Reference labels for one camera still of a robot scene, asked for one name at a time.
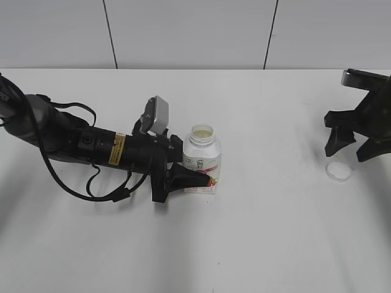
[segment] plastic bottle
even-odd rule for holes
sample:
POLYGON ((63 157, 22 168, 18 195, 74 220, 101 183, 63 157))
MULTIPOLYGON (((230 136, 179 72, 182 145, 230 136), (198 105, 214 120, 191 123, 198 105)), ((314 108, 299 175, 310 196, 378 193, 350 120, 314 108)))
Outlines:
POLYGON ((195 125, 183 143, 183 166, 213 179, 209 187, 186 188, 185 192, 215 194, 221 165, 220 140, 208 125, 195 125))

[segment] yellow label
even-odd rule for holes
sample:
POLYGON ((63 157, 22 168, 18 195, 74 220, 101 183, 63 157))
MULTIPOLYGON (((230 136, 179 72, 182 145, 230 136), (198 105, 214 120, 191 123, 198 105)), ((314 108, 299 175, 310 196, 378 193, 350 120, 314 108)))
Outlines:
POLYGON ((125 145, 125 137, 126 135, 122 133, 115 134, 114 145, 112 146, 109 159, 110 165, 118 166, 120 164, 123 146, 125 145))

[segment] white table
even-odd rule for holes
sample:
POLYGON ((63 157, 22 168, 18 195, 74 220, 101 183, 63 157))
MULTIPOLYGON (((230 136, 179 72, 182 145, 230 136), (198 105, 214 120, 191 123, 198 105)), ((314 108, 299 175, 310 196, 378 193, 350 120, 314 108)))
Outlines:
MULTIPOLYGON (((224 157, 216 195, 154 204, 144 183, 132 200, 95 204, 66 194, 38 149, 0 130, 0 292, 391 291, 391 156, 358 164, 360 137, 324 155, 326 112, 365 94, 342 87, 341 70, 1 72, 26 93, 88 104, 98 127, 124 133, 159 94, 172 133, 209 123, 224 157), (326 176, 332 160, 351 164, 346 183, 326 176)), ((81 192, 95 172, 54 165, 81 192)), ((106 168, 93 190, 124 177, 106 168)))

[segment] white wall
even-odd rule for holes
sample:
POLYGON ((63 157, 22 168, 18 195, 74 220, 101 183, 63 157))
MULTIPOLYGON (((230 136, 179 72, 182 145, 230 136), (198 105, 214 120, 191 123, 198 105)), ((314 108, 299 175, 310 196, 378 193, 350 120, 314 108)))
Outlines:
MULTIPOLYGON (((276 0, 105 0, 119 68, 262 68, 276 0)), ((266 68, 390 68, 389 0, 280 0, 266 68)), ((0 68, 115 68, 103 0, 2 0, 0 68)))
POLYGON ((106 0, 119 68, 262 68, 275 0, 106 0))
POLYGON ((391 68, 390 0, 280 0, 267 68, 391 68))
POLYGON ((97 0, 1 0, 0 68, 115 68, 97 0))

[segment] bottle opening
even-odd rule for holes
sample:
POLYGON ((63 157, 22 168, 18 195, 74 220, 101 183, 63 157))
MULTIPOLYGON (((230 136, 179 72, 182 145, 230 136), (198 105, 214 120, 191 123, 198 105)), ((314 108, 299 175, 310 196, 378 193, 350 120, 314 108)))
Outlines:
POLYGON ((198 146, 207 146, 214 141, 214 131, 208 125, 196 125, 191 129, 190 141, 198 146))

